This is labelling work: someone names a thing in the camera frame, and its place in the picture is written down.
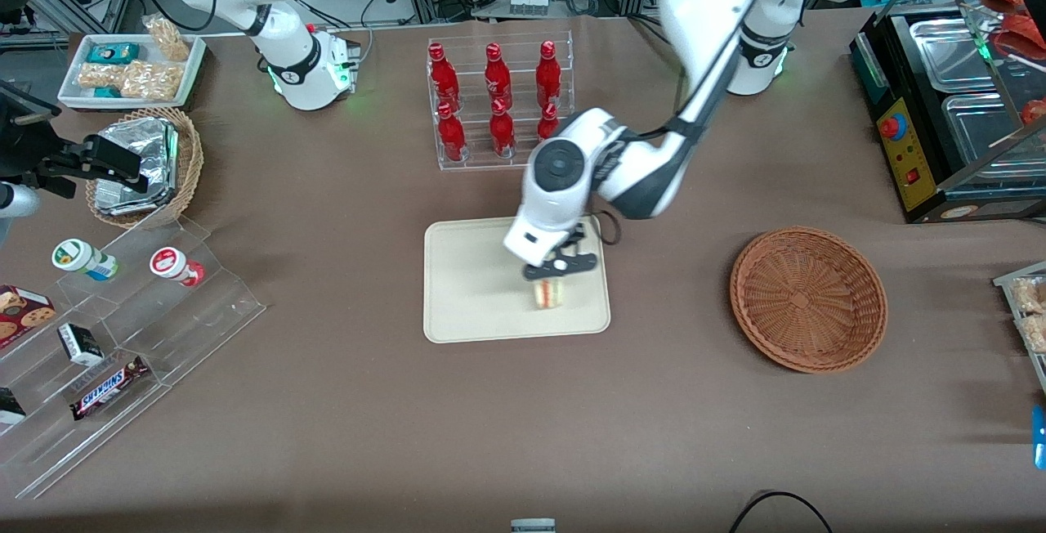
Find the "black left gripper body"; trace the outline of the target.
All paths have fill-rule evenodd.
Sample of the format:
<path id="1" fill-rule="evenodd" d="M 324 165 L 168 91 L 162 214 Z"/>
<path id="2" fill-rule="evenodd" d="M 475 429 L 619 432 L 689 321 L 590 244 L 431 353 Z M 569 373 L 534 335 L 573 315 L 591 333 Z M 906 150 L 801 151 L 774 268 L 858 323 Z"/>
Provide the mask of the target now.
<path id="1" fill-rule="evenodd" d="M 549 253 L 548 256 L 546 256 L 546 261 L 565 260 L 565 255 L 567 253 L 575 253 L 575 251 L 579 251 L 582 253 L 583 251 L 579 250 L 579 241 L 586 239 L 586 236 L 587 232 L 585 224 L 579 222 L 578 224 L 575 225 L 573 231 L 571 232 L 571 235 L 569 235 L 568 238 L 565 239 L 563 244 L 554 247 L 552 252 Z"/>

